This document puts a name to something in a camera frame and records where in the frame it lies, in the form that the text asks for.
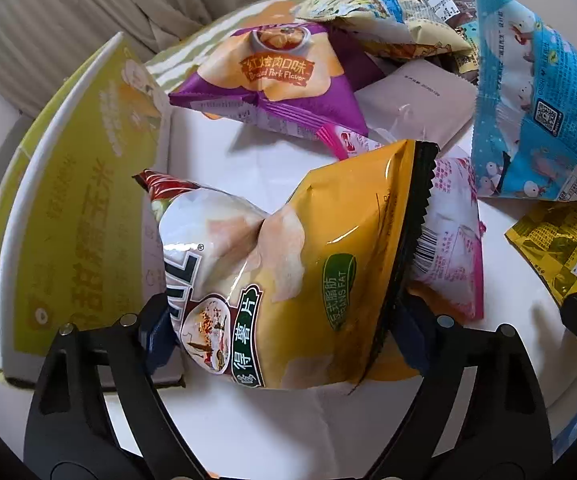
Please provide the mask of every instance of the silver screw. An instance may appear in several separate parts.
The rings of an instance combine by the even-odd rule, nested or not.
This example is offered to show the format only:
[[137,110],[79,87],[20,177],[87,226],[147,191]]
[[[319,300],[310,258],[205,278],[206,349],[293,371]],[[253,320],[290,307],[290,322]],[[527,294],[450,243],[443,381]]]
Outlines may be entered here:
[[514,337],[515,336],[515,329],[510,326],[510,325],[502,325],[501,326],[501,332],[506,336],[506,337]]
[[442,315],[437,318],[437,323],[444,328],[451,328],[455,324],[455,320],[450,316]]
[[135,314],[124,314],[120,317],[121,326],[131,326],[137,322],[137,316]]
[[59,328],[59,335],[69,335],[75,326],[73,323],[66,323]]

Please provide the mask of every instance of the purple snack bag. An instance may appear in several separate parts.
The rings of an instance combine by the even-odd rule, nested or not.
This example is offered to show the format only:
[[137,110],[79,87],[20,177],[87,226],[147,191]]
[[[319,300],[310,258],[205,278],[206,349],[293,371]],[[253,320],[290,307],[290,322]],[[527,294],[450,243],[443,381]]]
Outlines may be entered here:
[[[350,45],[343,54],[348,62],[353,60]],[[307,139],[316,139],[315,132],[326,123],[367,134],[328,31],[317,23],[238,30],[170,100],[175,106]]]

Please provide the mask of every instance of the gold snack wrapper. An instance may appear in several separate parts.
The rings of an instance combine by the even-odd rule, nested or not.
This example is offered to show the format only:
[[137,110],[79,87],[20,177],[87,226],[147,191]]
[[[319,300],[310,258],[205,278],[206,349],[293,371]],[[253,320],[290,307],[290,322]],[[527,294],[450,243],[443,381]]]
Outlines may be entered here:
[[540,202],[506,232],[559,306],[577,292],[577,202]]
[[387,327],[436,154],[435,144],[403,140],[318,168],[270,216],[142,172],[181,346],[204,370],[251,387],[414,376]]

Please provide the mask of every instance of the qr code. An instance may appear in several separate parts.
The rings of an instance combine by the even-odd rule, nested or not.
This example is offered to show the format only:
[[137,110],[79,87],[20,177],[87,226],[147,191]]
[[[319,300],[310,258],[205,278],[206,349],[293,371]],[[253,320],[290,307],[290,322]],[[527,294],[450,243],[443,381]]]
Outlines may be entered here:
[[535,120],[546,128],[553,135],[557,135],[559,121],[557,120],[561,112],[555,108],[547,105],[544,101],[537,101],[537,108],[535,109]]

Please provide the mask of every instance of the white table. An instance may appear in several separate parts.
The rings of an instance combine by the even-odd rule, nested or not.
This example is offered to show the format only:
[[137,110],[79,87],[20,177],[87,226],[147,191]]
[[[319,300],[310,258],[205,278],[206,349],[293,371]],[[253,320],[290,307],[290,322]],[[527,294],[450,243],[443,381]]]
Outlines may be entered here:
[[[262,132],[234,121],[176,109],[169,171],[243,195],[261,208],[281,206],[311,168],[333,162],[311,141]],[[466,131],[457,144],[470,151]],[[267,190],[256,192],[260,183]],[[504,237],[530,207],[520,200],[479,202],[485,319],[477,328],[514,325],[535,367],[551,432],[577,412],[577,340],[565,331],[545,286]],[[467,370],[437,452],[459,433],[474,379]],[[404,416],[420,378],[364,383],[351,396],[338,386],[302,391],[248,390],[188,362],[186,389],[161,391],[172,419],[203,465],[253,480],[361,477]],[[21,455],[31,393],[0,384],[0,434]],[[139,452],[115,395],[106,396],[120,444]]]

